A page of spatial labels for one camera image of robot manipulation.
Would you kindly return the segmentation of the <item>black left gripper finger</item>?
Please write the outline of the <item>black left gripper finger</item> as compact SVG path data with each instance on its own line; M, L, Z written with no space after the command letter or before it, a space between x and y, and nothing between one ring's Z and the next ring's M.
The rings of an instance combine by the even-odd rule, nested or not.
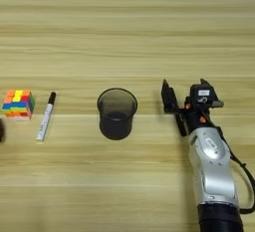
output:
M5 126L3 119L0 118L0 142L3 142L5 139Z

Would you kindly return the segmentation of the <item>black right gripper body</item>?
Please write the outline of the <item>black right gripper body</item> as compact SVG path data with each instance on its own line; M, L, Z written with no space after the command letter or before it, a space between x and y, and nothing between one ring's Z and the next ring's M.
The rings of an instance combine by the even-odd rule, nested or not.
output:
M181 135L190 135L194 130L201 127L214 127L210 119L210 108L222 108L224 102L213 102L211 106L198 106L194 108L190 103L184 105L181 109L176 103L164 104L164 111L167 114L174 115L179 133Z

